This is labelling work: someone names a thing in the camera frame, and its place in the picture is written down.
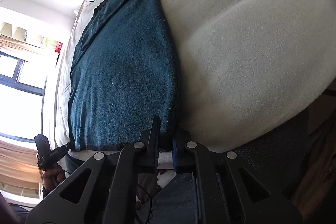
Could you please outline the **person's left hand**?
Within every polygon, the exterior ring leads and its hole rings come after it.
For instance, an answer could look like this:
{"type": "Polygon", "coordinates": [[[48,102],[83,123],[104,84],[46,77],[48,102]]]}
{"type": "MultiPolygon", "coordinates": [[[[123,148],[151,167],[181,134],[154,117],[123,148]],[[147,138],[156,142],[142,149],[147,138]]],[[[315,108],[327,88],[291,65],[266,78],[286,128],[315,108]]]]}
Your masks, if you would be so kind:
{"type": "Polygon", "coordinates": [[[45,195],[48,195],[65,179],[65,172],[60,165],[57,165],[52,169],[46,170],[42,175],[43,193],[45,195]]]}

